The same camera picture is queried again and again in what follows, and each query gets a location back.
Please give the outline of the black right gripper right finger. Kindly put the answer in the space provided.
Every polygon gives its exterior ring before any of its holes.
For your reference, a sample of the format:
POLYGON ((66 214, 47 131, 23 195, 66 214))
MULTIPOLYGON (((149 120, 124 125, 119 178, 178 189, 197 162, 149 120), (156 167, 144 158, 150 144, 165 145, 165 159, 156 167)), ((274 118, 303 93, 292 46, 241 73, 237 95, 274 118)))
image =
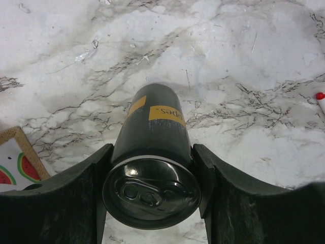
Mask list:
POLYGON ((324 183, 277 187, 195 144, 208 243, 324 243, 324 183))

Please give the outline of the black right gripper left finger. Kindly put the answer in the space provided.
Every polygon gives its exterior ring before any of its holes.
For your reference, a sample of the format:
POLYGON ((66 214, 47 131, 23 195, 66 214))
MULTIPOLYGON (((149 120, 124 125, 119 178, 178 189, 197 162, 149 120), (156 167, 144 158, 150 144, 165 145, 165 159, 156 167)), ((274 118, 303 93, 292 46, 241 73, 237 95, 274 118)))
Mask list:
POLYGON ((47 180, 1 193, 1 243, 101 243, 112 152, 106 144, 47 180))

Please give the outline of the jute watermelon canvas bag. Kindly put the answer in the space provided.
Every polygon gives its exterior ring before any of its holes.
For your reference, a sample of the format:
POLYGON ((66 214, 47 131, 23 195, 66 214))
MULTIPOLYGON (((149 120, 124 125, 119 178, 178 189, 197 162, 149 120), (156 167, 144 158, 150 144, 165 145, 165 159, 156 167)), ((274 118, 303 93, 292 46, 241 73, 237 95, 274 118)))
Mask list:
POLYGON ((1 192, 23 190, 50 178, 20 127, 1 131, 1 192))

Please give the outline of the black yellow beverage can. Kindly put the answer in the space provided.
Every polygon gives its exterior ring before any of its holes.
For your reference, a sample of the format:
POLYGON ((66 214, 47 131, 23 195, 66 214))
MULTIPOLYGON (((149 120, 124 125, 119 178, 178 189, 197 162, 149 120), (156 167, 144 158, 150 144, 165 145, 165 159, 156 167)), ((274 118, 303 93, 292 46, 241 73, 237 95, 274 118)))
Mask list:
POLYGON ((134 96, 117 137, 103 202, 116 220, 143 230, 174 226, 201 201, 197 166, 176 93, 154 83, 134 96))

